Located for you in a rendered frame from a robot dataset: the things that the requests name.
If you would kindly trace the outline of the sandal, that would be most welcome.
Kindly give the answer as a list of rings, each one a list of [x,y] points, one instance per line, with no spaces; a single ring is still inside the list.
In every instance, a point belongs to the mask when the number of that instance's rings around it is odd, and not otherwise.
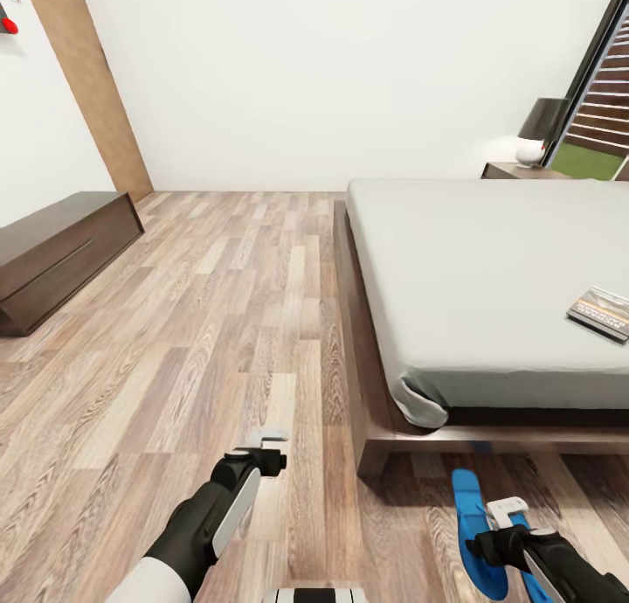
[[[527,522],[524,513],[521,513],[520,515],[514,515],[510,517],[510,520],[513,525],[524,524],[527,526],[527,529],[530,529],[529,523]],[[532,603],[554,603],[550,596],[548,596],[548,594],[540,586],[540,583],[535,579],[535,576],[532,573],[526,572],[524,570],[520,570],[520,573],[522,575],[522,579],[524,581],[525,587],[528,591]]]
[[[457,514],[460,556],[467,575],[486,597],[504,600],[508,596],[508,576],[505,565],[490,567],[484,558],[477,559],[464,541],[474,539],[478,533],[492,530],[482,504],[479,482],[473,472],[464,468],[454,470],[451,480]]]

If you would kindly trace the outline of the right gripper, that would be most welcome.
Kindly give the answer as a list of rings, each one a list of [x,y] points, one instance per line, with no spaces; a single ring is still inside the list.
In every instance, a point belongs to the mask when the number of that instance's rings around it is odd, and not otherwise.
[[[526,530],[524,524],[516,524],[506,529],[492,529],[476,534],[474,539],[465,539],[465,544],[470,552],[479,559],[484,558],[487,565],[496,568],[503,565],[512,565],[519,570],[523,568],[516,562],[511,551],[511,537],[520,530]]]

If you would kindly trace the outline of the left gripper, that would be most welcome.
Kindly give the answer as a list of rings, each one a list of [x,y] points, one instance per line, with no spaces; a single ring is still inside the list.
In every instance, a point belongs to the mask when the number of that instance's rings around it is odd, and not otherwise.
[[[262,447],[254,447],[248,449],[249,452],[254,452],[261,461],[261,476],[264,477],[278,477],[281,470],[287,468],[287,457],[281,455],[279,449],[262,449]]]

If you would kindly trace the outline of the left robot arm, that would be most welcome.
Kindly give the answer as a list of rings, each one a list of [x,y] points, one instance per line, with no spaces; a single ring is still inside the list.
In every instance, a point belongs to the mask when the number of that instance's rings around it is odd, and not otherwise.
[[[261,476],[278,477],[287,468],[287,457],[262,441],[289,438],[280,426],[252,426],[247,450],[225,452],[210,482],[174,509],[163,534],[105,603],[193,603],[258,494]]]

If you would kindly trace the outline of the hardback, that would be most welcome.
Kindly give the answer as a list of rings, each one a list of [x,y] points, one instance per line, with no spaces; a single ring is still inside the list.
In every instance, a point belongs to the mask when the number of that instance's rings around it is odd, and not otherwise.
[[[629,340],[629,300],[625,297],[593,286],[567,314],[623,342]]]

